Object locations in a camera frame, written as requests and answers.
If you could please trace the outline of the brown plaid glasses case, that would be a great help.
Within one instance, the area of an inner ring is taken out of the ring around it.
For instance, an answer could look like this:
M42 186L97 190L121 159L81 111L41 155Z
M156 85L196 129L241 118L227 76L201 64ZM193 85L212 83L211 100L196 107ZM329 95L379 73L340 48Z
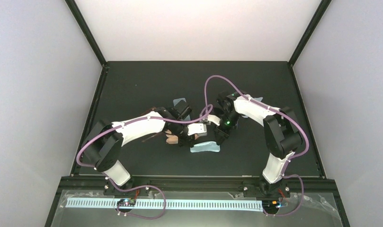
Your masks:
M167 144L170 144L170 145L177 145L177 140L178 140L178 137L177 137L177 135L179 135L179 134L181 134L181 133L183 133L183 132L185 132L185 131L181 131L181 132L179 132L179 133L173 133L173 132L171 132L170 130L166 130L164 133L165 133L165 135L166 135L166 137L167 137L167 139L166 139L166 143Z

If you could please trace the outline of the light blue cleaning cloth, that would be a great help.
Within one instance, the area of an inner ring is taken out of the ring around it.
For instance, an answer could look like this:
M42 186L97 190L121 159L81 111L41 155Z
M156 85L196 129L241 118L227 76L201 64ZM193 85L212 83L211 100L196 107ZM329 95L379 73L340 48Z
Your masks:
M191 153L220 152L220 150L220 145L218 145L215 141L201 142L190 148Z

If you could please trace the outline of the brown translucent sunglasses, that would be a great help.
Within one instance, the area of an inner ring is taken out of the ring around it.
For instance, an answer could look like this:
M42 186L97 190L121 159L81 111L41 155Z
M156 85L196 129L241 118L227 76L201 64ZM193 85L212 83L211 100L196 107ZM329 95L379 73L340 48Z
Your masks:
M144 111L144 112L142 113L142 115L146 115L147 113L149 113L149 112L151 112L151 111L155 111L156 109L157 109L157 107L153 106L153 107L147 109L146 111ZM163 132L160 131L160 132L158 132L158 133L155 133L155 134L153 134L153 135L151 135L151 136L149 136L149 137L143 139L142 142L146 142L146 141L148 141L148 140L150 140L150 139L152 139L152 138L158 137L158 136L160 136L160 135L162 135L162 134L163 134Z

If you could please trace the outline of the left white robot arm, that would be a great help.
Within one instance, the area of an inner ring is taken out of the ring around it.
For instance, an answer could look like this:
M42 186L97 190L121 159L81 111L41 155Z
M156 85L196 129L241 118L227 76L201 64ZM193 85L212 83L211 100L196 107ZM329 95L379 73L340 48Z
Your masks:
M193 147L204 126L197 121L185 121L189 110L160 107L121 122L98 121L89 131L76 156L81 167L102 173L117 186L126 185L132 175L119 160L122 147L141 137L164 133L174 138L174 144Z

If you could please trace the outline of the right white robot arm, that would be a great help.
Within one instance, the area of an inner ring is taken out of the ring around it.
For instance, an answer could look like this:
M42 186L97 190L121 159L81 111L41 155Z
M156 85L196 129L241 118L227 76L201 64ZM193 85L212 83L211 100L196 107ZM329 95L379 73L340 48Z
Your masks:
M229 138L243 115L263 126L270 154L262 173L265 181L261 183L260 191L264 197L273 198L279 192L277 182L284 177L292 156L302 144L308 143L306 135L295 121L293 110L266 106L250 95L226 91L221 92L216 100L219 107L214 109L214 113L220 119L214 130L217 145Z

